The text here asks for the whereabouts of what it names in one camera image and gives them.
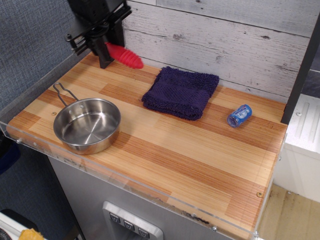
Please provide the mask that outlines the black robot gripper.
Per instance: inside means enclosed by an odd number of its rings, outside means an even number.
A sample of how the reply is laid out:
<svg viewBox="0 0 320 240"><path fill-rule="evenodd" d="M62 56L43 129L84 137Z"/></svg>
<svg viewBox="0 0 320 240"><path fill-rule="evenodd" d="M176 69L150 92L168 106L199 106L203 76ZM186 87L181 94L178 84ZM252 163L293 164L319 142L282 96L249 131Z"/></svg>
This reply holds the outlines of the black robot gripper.
<svg viewBox="0 0 320 240"><path fill-rule="evenodd" d="M106 68L114 60L106 42L125 47L122 21L132 13L131 7L125 0L69 0L68 4L75 19L65 40L76 54L90 48L100 68Z"/></svg>

